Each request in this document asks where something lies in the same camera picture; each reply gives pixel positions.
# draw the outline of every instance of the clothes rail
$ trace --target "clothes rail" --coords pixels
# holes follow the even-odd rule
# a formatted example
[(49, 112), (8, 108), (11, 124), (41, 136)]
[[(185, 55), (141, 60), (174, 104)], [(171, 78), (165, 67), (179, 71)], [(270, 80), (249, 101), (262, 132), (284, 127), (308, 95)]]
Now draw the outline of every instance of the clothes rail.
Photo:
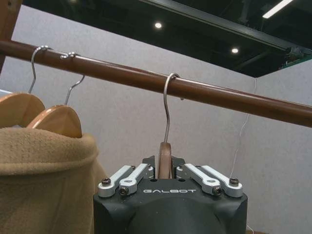
[[(36, 48), (37, 46), (16, 41), (0, 41), (0, 54), (27, 61), (31, 60), (32, 53)], [(166, 75), (83, 56), (61, 60), (59, 57), (63, 54), (53, 50), (40, 51), (36, 55), (35, 62), (89, 77), (158, 93), (163, 92)], [(312, 127), (312, 106), (257, 96), (183, 78), (175, 78), (170, 82), (168, 94), (252, 115)]]

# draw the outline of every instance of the ceiling light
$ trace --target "ceiling light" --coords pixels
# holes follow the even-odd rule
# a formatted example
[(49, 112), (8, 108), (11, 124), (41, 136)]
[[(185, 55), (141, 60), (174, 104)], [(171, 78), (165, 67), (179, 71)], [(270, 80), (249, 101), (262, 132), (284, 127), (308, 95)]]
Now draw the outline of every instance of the ceiling light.
[(270, 11), (265, 13), (262, 17), (263, 18), (270, 18), (272, 15), (274, 15), (276, 12), (287, 6), (289, 3), (291, 3), (293, 0), (282, 0), (278, 5), (273, 7)]
[(233, 48), (233, 49), (232, 49), (232, 53), (233, 53), (233, 54), (237, 54), (238, 52), (239, 52), (239, 50), (238, 50), (237, 48)]
[(162, 27), (161, 23), (159, 22), (155, 23), (155, 28), (161, 28), (161, 27)]

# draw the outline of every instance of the wooden post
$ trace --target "wooden post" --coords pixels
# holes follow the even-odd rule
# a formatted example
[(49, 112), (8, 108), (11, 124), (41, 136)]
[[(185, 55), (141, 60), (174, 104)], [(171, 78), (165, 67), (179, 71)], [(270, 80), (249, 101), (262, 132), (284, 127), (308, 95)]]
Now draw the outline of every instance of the wooden post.
[[(0, 0), (0, 40), (11, 40), (23, 0)], [(0, 55), (0, 73), (5, 60)]]

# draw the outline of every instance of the white wall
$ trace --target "white wall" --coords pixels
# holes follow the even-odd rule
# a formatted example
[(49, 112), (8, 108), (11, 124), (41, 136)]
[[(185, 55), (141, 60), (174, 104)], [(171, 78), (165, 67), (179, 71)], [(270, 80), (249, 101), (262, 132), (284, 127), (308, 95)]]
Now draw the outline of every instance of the white wall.
[[(312, 60), (257, 79), (257, 94), (312, 105)], [(312, 129), (251, 116), (235, 175), (249, 224), (270, 234), (312, 230)]]
[[(254, 79), (233, 71), (22, 6), (13, 40), (47, 44), (55, 50), (169, 74), (246, 92)], [(80, 75), (36, 65), (33, 94), (46, 107), (62, 104), (67, 89)], [(32, 80), (29, 62), (7, 58), (0, 88), (27, 91)], [(169, 142), (175, 156), (194, 164), (210, 164), (228, 175), (237, 133), (244, 114), (178, 98), (168, 98), (171, 113)], [(100, 161), (108, 174), (122, 165), (138, 165), (158, 155), (165, 131), (162, 95), (95, 78), (73, 90), (69, 105), (78, 113), (83, 130), (92, 133)]]

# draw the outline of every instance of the ceiling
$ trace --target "ceiling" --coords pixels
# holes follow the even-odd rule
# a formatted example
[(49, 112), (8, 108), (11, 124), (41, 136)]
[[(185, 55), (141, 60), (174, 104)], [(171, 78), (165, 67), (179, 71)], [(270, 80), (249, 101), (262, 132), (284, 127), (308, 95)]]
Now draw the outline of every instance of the ceiling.
[[(312, 48), (312, 1), (294, 0), (269, 19), (280, 0), (175, 0), (295, 45)], [(274, 72), (302, 59), (250, 39), (139, 0), (24, 0), (23, 4), (106, 31), (191, 56), (249, 76)], [(156, 29), (155, 23), (162, 28)], [(238, 48), (237, 54), (231, 53)]]

